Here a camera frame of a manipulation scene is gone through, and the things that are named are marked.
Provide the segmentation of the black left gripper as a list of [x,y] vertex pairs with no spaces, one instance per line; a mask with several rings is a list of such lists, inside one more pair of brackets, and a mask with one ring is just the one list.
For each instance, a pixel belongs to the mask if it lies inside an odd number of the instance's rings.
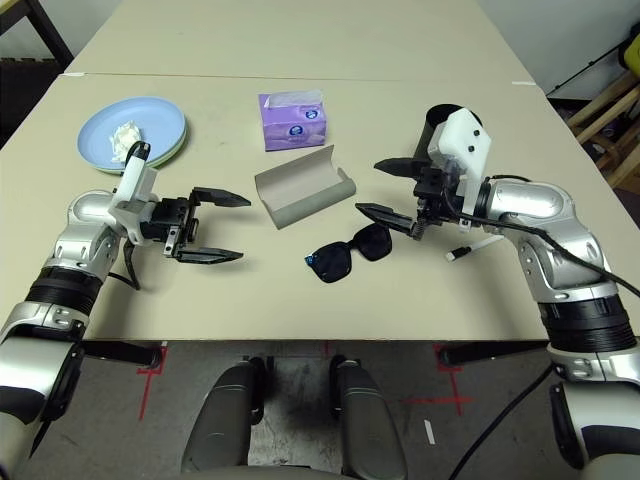
[[164,244],[165,256],[174,256],[180,263],[219,264],[241,259],[244,254],[218,248],[188,248],[193,243],[198,228],[195,210],[202,203],[236,208],[250,206],[251,202],[232,192],[194,187],[191,197],[164,198],[155,204],[151,217],[140,223],[145,240]]

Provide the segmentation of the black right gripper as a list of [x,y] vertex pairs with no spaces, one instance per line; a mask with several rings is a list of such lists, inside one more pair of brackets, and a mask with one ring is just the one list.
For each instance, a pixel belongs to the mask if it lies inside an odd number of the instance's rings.
[[395,212],[390,207],[376,203],[356,203],[355,208],[365,217],[390,230],[400,232],[412,239],[421,239],[424,226],[457,222],[460,197],[457,185],[449,183],[442,170],[427,168],[430,162],[417,158],[388,158],[374,164],[376,170],[396,177],[419,179],[413,195],[418,199],[416,220]]

